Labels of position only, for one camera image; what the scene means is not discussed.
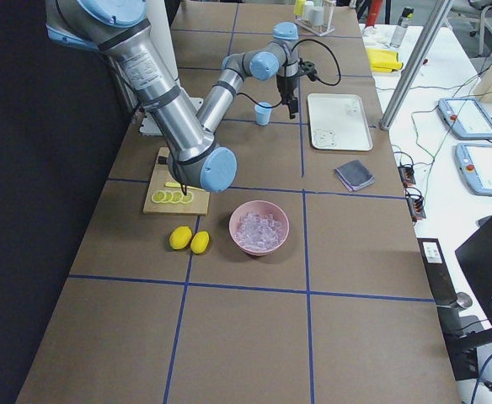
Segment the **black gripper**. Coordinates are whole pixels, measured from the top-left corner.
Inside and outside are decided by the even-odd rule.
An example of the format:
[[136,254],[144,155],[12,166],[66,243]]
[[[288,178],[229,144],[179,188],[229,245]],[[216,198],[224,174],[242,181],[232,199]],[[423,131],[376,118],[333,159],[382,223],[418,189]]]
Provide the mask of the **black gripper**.
[[290,120],[294,120],[294,114],[298,112],[298,100],[295,96],[295,90],[300,78],[303,76],[315,81],[317,70],[314,63],[304,61],[302,58],[291,64],[284,65],[276,73],[277,89],[281,96],[281,102],[287,104]]

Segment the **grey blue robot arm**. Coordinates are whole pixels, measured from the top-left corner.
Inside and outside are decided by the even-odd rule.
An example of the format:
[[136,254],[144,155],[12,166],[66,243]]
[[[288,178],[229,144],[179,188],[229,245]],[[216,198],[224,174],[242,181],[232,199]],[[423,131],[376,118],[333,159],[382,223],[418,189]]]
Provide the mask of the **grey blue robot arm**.
[[52,41],[100,52],[120,65],[167,142],[172,177],[212,193],[227,189],[236,175],[237,159],[219,145],[215,131],[245,79],[275,78],[281,102],[293,116],[297,80],[313,74],[313,65],[298,56],[297,26],[282,22],[264,48],[227,56],[219,80],[195,107],[175,71],[163,1],[48,1],[45,11]]

